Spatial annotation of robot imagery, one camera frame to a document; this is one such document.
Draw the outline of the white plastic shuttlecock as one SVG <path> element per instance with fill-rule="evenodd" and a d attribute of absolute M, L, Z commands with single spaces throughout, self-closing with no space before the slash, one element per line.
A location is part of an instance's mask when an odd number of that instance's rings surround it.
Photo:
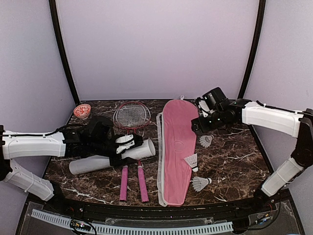
<path fill-rule="evenodd" d="M 199 170 L 198 168 L 198 155 L 192 154 L 188 157 L 184 158 L 185 162 L 191 167 L 193 172 L 197 172 Z"/>
<path fill-rule="evenodd" d="M 213 135 L 203 135 L 200 136 L 199 142 L 202 147 L 208 148 L 211 145 L 213 139 L 214 139 Z"/>
<path fill-rule="evenodd" d="M 196 192 L 200 192 L 211 183 L 211 178 L 193 177 L 193 179 L 191 180 L 192 187 Z"/>

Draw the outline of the white shuttlecock tube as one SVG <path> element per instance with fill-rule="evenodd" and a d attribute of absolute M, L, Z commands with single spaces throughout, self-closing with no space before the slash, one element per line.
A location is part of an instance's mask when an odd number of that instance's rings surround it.
<path fill-rule="evenodd" d="M 147 139 L 141 146 L 128 149 L 117 157 L 94 155 L 83 159 L 71 161 L 69 170 L 73 175 L 89 173 L 105 168 L 136 163 L 139 160 L 152 157 L 156 154 L 155 146 L 151 139 Z"/>

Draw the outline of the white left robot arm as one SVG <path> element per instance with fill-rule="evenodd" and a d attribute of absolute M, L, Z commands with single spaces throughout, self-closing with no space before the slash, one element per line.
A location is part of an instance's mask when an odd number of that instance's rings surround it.
<path fill-rule="evenodd" d="M 142 146 L 137 134 L 115 135 L 110 125 L 96 124 L 63 126 L 50 133 L 18 133 L 0 130 L 0 179 L 48 202 L 58 213 L 66 213 L 69 203 L 63 198 L 59 185 L 44 180 L 20 166 L 23 157 L 101 156 L 108 166 L 120 166 L 135 160 L 126 153 Z"/>

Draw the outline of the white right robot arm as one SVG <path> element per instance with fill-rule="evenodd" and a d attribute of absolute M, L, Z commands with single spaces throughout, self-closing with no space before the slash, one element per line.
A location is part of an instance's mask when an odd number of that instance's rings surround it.
<path fill-rule="evenodd" d="M 313 165 L 313 112 L 285 110 L 248 99 L 220 101 L 198 98 L 200 117 L 192 120 L 194 132 L 210 132 L 236 123 L 255 129 L 275 171 L 255 191 L 250 209 L 261 212 L 268 198 Z"/>

